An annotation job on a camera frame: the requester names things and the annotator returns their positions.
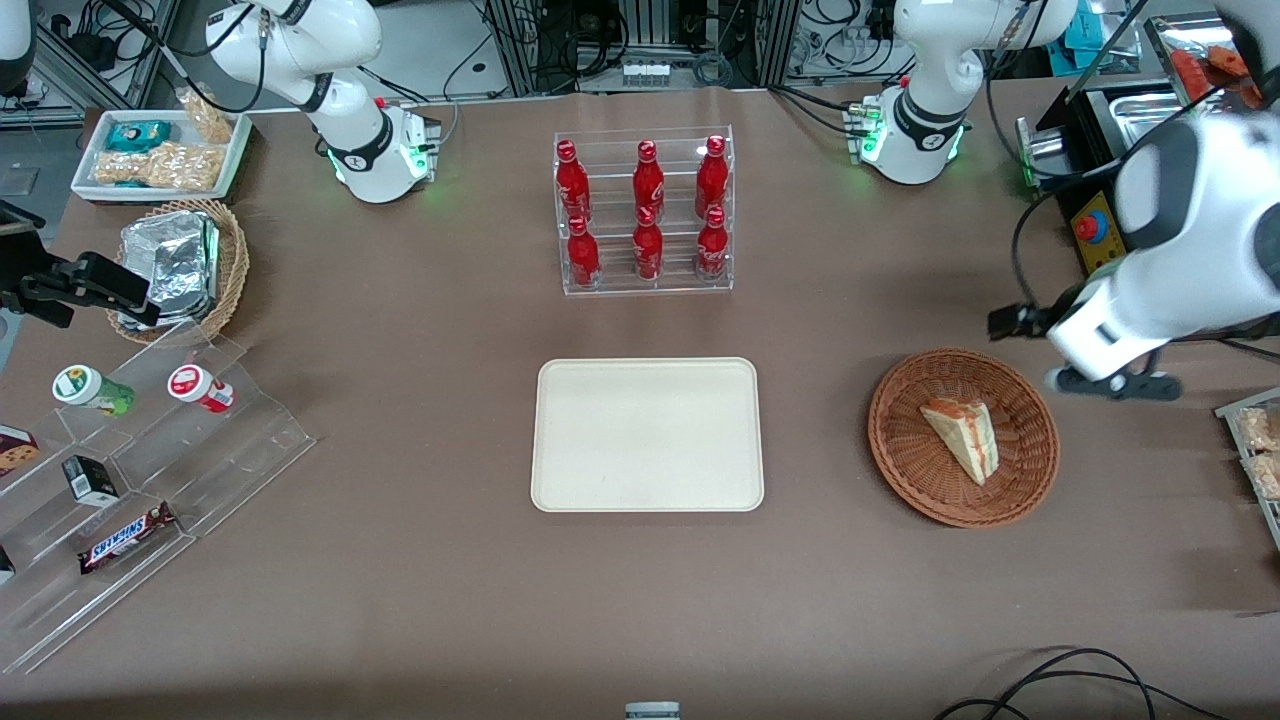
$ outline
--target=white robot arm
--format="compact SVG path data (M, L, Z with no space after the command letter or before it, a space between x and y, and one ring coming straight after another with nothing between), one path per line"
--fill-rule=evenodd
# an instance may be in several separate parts
M104 3L159 44L191 82L145 20L122 0ZM227 74L265 87L307 114L329 145L338 179L360 200L389 202L430 178L435 154L424 119L380 108L353 72L381 50L381 26L366 0L232 5L210 15L205 37Z
M1280 3L1216 5L1263 97L1275 102ZM1140 374L1128 365L1170 341L1280 313L1280 118L1217 114L1157 127L1121 168L1115 209L1132 252L1046 316L1028 320L1023 307L1021 319L1047 328L1068 360L1051 374L1056 389L1174 398L1175 379L1153 377L1151 363ZM1135 379L1149 391L1135 392Z
M0 95L22 95L36 56L36 13L28 0L0 0Z
M1057 40L1075 0L897 0L893 33L915 51L908 87L868 96L860 160L891 181L922 184L942 173L982 88L977 50L1023 50Z

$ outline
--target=acrylic bottle rack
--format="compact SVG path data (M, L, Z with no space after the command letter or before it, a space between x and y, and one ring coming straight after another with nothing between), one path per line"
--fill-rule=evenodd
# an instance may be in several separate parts
M703 220L694 213L698 167L707 154L707 138L722 135L726 140L724 161L728 164L728 187L724 191L724 229L728 247L724 273L714 281L703 281L694 272L698 258L698 233ZM589 229L600 249L600 284L584 288L573 283L568 261L568 215L556 190L556 146L552 145L552 199L556 202L557 241L561 256L561 284L564 295L639 295L650 292L716 292L733 288L733 128L709 126L692 128L635 129L605 132L559 132L556 142L572 140L577 159L586 169L591 188L591 223ZM658 227L663 233L663 268L654 281L645 281L635 272L635 250L631 233L636 227L635 196L631 177L636 169L636 145L652 140L658 146L658 164L666 182L666 204Z
M29 673L47 660L315 445L257 387L242 355L221 336L177 325L108 374L134 389L128 413L108 418L64 406L31 429L40 457L0 478L0 547L17 570L0 585L5 673ZM169 396L169 374L187 363L234 388L230 409L214 414ZM101 509L77 503L61 468L72 455L102 462L120 498ZM177 523L81 574L78 553L160 502Z

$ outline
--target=coca-cola bottle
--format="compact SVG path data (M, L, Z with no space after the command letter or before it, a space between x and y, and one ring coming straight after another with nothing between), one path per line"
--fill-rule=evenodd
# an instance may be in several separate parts
M728 252L728 231L724 229L724 209L712 205L707 209L707 227L698 233L698 259L694 272L703 281L714 281L724 274L724 255Z
M594 290L600 284L600 247L591 233L586 232L586 218L568 218L568 265L573 284Z
M698 196L694 211L699 218L707 218L707 209L724 204L724 191L728 188L728 163L724 161L724 136L713 135L707 138L707 155L698 167Z
M653 208L636 208L636 231L631 234L636 250L636 274L655 281L662 274L662 231Z
M658 167L658 145L652 140L641 140L636 149L640 163L631 177L631 187L636 195L636 208L653 208L654 215L662 220L663 177Z
M562 140L556 143L556 156L559 163L556 165L556 186L559 190L561 202L570 215L582 215L591 220L591 190L586 182L586 168L577 159L577 147L572 140Z

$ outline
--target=table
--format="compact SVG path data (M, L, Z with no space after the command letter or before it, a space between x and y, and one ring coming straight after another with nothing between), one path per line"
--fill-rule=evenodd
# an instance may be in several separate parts
M997 85L1006 123L1060 87ZM255 118L234 206L252 269L227 334L320 443L36 673L0 678L0 697L29 703L9 716L607 719L669 698L690 720L931 717L1061 644L1106 647L1233 717L1275 716L1276 552L1211 413L1275 386L1274 366L1175 347L1176 404L1048 396L1061 475L998 530L934 524L872 462L867 405L906 354L966 346L1032 378L1061 363L1047 342L984 337L986 313L1018 300L1007 243L1027 200L982 102L927 187L850 167L841 137L765 92L463 115L439 182L387 206L334 182L303 117ZM563 297L553 133L721 123L739 142L736 288ZM56 247L109 251L142 213L73 199ZM1046 299L1079 279L1052 209L1024 255ZM58 368L134 350L96 310L70 331L28 323L0 377L5 421L50 410ZM759 370L759 510L534 509L545 361L691 355ZM1028 694L1032 716L1140 710L1089 680Z

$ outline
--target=wicker basket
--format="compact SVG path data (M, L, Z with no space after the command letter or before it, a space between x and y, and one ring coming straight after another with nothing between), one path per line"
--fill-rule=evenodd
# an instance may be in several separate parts
M991 411L1000 466L979 486L960 468L920 406L933 397L982 401ZM867 424L872 454L911 507L959 528L1025 518L1057 477L1057 427L1044 400L1012 368L963 348L913 355L884 375Z
M212 337L230 322L236 306L239 305L241 292L244 291L244 278L248 275L248 245L244 242L244 232L236 222L236 215L216 200L175 200L151 210L147 217L178 210L204 210L218 225L218 306L200 323L204 334ZM115 252L115 261L122 263L123 260L124 247L122 246ZM142 345L155 342L170 329L156 328L136 333L120 325L114 310L109 310L106 318L122 337Z

